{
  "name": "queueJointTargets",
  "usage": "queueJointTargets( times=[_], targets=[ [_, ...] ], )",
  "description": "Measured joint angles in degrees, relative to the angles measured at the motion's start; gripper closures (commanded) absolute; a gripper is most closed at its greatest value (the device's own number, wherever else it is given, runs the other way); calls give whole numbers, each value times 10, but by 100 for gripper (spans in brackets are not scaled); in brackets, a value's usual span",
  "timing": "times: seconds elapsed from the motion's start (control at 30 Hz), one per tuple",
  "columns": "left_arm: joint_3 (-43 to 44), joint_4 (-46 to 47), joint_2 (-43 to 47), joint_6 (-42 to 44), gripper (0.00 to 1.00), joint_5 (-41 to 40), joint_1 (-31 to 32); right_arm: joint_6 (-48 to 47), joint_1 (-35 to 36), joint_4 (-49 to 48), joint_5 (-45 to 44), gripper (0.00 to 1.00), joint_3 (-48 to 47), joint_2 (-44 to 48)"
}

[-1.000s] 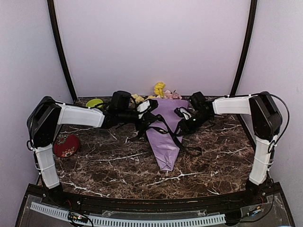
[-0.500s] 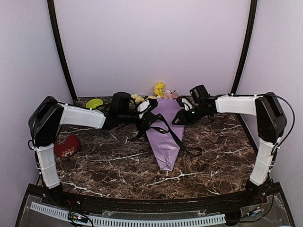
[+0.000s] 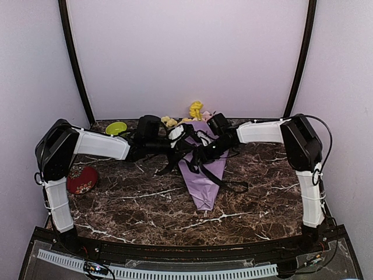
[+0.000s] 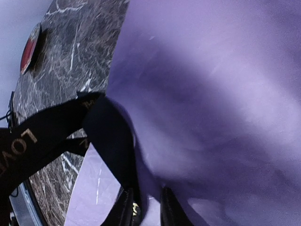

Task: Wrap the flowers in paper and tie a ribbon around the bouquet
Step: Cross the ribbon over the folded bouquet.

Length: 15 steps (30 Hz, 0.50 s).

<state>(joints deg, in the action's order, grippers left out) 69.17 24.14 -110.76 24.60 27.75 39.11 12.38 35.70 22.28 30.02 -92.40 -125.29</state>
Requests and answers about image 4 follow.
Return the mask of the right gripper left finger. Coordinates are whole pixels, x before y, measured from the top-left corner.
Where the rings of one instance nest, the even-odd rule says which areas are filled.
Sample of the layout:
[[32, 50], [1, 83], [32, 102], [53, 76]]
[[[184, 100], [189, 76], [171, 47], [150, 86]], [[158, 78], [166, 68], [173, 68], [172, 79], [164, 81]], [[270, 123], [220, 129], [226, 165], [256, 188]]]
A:
[[141, 197], [137, 189], [120, 188], [115, 203], [107, 216], [108, 226], [139, 226]]

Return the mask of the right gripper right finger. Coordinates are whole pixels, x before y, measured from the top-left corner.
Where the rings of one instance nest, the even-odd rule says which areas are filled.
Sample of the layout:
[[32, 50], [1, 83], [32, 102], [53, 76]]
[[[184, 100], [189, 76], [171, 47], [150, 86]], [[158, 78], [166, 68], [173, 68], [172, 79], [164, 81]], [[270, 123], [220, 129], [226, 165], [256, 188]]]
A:
[[173, 191], [163, 187], [160, 198], [160, 223], [162, 226], [192, 226]]

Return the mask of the black printed ribbon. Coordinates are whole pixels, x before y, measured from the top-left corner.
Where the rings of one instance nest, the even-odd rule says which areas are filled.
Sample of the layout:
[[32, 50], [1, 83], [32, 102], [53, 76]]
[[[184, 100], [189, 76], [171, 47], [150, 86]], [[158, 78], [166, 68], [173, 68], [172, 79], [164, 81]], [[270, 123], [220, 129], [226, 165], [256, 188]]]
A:
[[88, 93], [46, 108], [0, 130], [0, 223], [10, 223], [9, 196], [65, 151], [84, 155], [93, 143], [124, 189], [140, 190], [132, 132], [103, 93]]

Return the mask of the pink wrapping paper sheet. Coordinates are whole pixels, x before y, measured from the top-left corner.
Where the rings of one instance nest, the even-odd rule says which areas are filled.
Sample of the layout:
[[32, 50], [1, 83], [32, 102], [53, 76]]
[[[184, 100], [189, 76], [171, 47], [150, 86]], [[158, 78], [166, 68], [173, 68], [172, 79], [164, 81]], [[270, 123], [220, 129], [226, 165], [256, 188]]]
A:
[[132, 0], [107, 97], [133, 131], [142, 225], [301, 223], [301, 3]]

